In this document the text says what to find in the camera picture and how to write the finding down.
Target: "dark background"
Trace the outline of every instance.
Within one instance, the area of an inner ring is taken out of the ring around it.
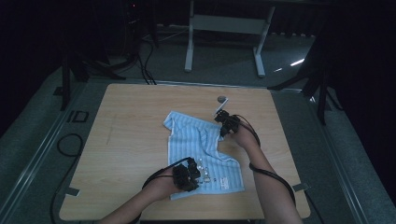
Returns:
[[[106,61],[107,54],[124,37],[126,14],[120,12],[125,2],[113,3],[1,1],[1,135],[45,78],[61,65],[60,40],[66,40],[70,49],[78,49],[93,60]],[[156,3],[157,23],[188,24],[189,1]],[[385,0],[341,5],[336,9],[299,5],[296,9],[281,4],[270,32],[317,35],[304,66],[330,68],[331,86],[395,202],[395,5]],[[210,14],[214,8],[213,3],[206,3],[197,10]],[[241,7],[232,3],[219,8],[226,8],[217,11],[223,15],[265,18],[263,12],[268,6]]]

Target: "blue striped cloth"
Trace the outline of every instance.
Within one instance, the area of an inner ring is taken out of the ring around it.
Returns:
[[[171,111],[163,125],[171,131],[168,163],[192,157],[201,172],[198,189],[173,194],[172,200],[193,194],[223,194],[245,190],[239,162],[218,152],[218,141],[223,140],[219,136],[219,125],[176,111]]]

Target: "white metal frame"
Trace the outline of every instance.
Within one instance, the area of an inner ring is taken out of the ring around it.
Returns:
[[[186,63],[184,70],[192,71],[192,55],[194,53],[193,32],[194,30],[207,30],[219,32],[232,32],[250,35],[260,35],[259,45],[253,48],[253,55],[256,62],[259,77],[264,77],[264,66],[262,64],[262,46],[274,15],[275,7],[271,7],[266,20],[218,17],[194,14],[194,1],[190,0],[190,25],[189,25],[189,45],[187,46]]]

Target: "cable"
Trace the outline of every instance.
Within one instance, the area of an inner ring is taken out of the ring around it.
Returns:
[[[262,170],[262,169],[258,169],[256,167],[254,167],[253,164],[251,164],[251,163],[248,165],[248,167],[250,168],[250,170],[252,170],[254,172],[257,172],[257,173],[262,174],[262,175],[268,175],[268,176],[272,177],[273,179],[276,179],[277,181],[282,183],[286,187],[286,189],[288,190],[288,192],[290,194],[290,197],[291,197],[291,199],[294,202],[294,205],[296,205],[296,199],[295,199],[295,196],[294,196],[294,191],[293,191],[293,189],[291,188],[291,186],[289,185],[289,183],[285,179],[283,179],[282,177],[280,177],[279,175],[277,175],[275,173],[272,173],[272,172],[269,172],[269,171],[266,171],[266,170]]]
[[[242,117],[240,115],[236,115],[236,116],[243,119],[248,124],[248,126],[246,124],[244,124],[243,122],[241,122],[240,120],[232,119],[232,117],[228,117],[226,119],[231,120],[231,121],[237,123],[238,125],[245,127],[249,132],[251,132],[253,134],[254,138],[257,141],[257,144],[259,144],[259,147],[260,147],[262,145],[262,143],[260,142],[260,138],[257,135],[257,133],[254,131],[253,126],[251,126],[251,124],[248,122],[248,120],[245,119],[244,117]]]
[[[154,50],[154,47],[152,47],[152,45],[147,41],[147,40],[143,40],[144,43],[149,44],[150,46],[150,52],[148,54],[148,57],[145,61],[145,63],[143,64],[142,62],[142,58],[140,57],[140,55],[137,55],[137,60],[139,61],[140,64],[140,71],[142,73],[142,78],[145,79],[146,83],[148,85],[157,85],[157,83],[155,82],[152,74],[149,72],[149,70],[147,69],[148,63],[149,63],[149,58],[151,57],[152,51]]]
[[[187,157],[187,158],[181,159],[180,161],[174,162],[174,163],[172,163],[172,164],[166,166],[165,168],[162,168],[161,170],[155,172],[154,174],[152,174],[152,175],[146,180],[146,182],[143,184],[142,189],[143,189],[151,180],[157,178],[157,176],[158,176],[159,174],[161,174],[163,171],[165,171],[165,170],[167,170],[167,169],[169,169],[169,168],[172,168],[172,167],[176,166],[177,164],[182,163],[183,161],[187,161],[187,160],[192,160],[192,158],[191,158],[191,157]]]
[[[127,62],[128,62],[128,61],[126,61],[124,64],[115,64],[114,66],[117,66],[117,68],[116,68],[116,67],[113,67],[113,65],[111,65],[110,68],[111,68],[116,74],[118,74],[118,75],[121,74],[121,73],[124,73],[124,72],[128,71],[129,69],[133,68],[133,67],[136,65],[136,63],[137,63],[137,56],[134,57],[134,59],[132,60],[131,63],[127,64]]]
[[[172,175],[157,175],[153,178],[151,178],[151,180],[156,179],[156,178],[160,178],[160,177],[173,177]]]
[[[70,136],[75,136],[75,137],[78,138],[79,149],[78,149],[78,153],[77,154],[68,154],[68,153],[63,152],[62,149],[61,149],[61,142],[66,137],[70,137]],[[52,195],[52,199],[51,199],[51,203],[50,203],[50,207],[49,207],[49,215],[50,215],[50,220],[51,220],[51,222],[53,224],[56,224],[55,216],[53,214],[53,206],[55,205],[56,196],[58,196],[59,191],[61,190],[61,187],[64,184],[64,181],[66,180],[66,178],[68,177],[68,175],[70,174],[72,169],[77,164],[77,161],[78,161],[78,159],[79,159],[79,157],[81,156],[81,153],[82,153],[83,145],[84,145],[84,141],[82,140],[82,137],[80,135],[76,134],[76,133],[67,134],[67,135],[63,136],[61,139],[58,140],[58,143],[57,143],[56,147],[57,147],[59,153],[61,153],[62,155],[66,156],[66,157],[74,157],[75,159],[74,159],[72,165],[67,170],[67,172],[64,174],[64,177],[62,178],[62,181],[59,183],[58,188],[55,190],[55,193]]]

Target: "wooden table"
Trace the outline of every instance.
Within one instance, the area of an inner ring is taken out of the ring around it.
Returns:
[[[292,186],[300,183],[288,142],[271,93],[265,89],[207,86],[111,84],[106,90],[70,187],[60,217],[64,220],[99,219],[136,194],[155,171],[167,166],[170,131],[163,121],[171,110],[214,121],[218,96],[230,101],[225,110],[244,116],[255,128],[262,149],[276,172]],[[194,195],[152,204],[142,220],[260,219],[263,218],[248,156],[232,140],[219,150],[236,158],[246,190],[222,195]],[[296,192],[301,217],[310,210],[303,192]]]

